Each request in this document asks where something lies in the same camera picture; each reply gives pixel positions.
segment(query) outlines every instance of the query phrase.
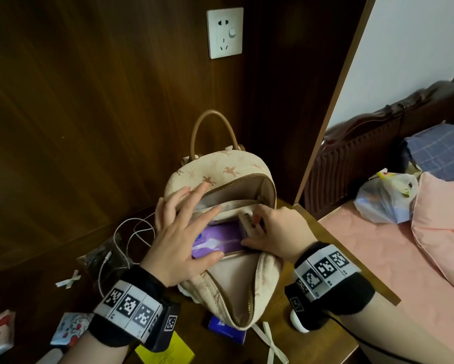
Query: wall socket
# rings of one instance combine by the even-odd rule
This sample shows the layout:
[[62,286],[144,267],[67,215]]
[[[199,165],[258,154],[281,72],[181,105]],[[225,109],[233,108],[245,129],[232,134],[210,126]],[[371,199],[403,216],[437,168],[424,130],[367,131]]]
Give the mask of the wall socket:
[[242,53],[244,8],[208,10],[206,20],[211,59]]

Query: purple package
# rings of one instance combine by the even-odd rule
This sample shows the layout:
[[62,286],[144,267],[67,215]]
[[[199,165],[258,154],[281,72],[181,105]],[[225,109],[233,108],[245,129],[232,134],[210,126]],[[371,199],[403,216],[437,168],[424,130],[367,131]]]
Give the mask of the purple package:
[[208,329],[214,331],[222,336],[230,337],[232,340],[237,342],[238,344],[243,345],[245,341],[245,333],[246,331],[239,331],[235,328],[232,328],[225,323],[223,323],[219,318],[216,316],[212,316],[210,319],[210,323],[208,324]]
[[243,251],[242,236],[238,221],[207,226],[196,238],[191,248],[191,256],[201,258],[212,251],[223,251],[224,254]]

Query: beige backpack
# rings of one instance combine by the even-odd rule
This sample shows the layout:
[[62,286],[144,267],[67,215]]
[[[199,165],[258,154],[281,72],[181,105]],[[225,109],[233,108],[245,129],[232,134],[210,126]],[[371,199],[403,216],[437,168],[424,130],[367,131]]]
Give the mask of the beige backpack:
[[[195,137],[202,120],[218,115],[233,141],[233,149],[195,156]],[[165,188],[165,200],[176,190],[194,189],[206,181],[211,189],[199,202],[193,218],[211,207],[222,204],[222,211],[213,222],[236,217],[242,207],[263,203],[276,208],[276,188],[271,172],[258,156],[242,150],[229,122],[220,112],[205,111],[195,123],[190,143],[190,157],[173,173]],[[226,255],[202,275],[181,283],[203,306],[226,324],[247,330],[262,315],[279,280],[282,262],[272,254],[244,251]]]

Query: blue plaid fabric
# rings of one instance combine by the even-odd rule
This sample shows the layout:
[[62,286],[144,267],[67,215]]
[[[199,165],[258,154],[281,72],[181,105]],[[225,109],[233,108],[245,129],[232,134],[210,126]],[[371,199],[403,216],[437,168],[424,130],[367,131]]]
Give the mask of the blue plaid fabric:
[[405,140],[405,157],[437,178],[454,180],[454,125],[439,124]]

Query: pink bed sheet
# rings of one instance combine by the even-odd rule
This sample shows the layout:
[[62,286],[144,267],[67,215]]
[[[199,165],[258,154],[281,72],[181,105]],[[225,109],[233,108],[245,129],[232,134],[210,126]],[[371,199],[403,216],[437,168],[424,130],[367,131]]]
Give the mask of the pink bed sheet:
[[400,297],[400,309],[454,351],[454,287],[418,249],[409,222],[373,224],[353,202],[320,222]]

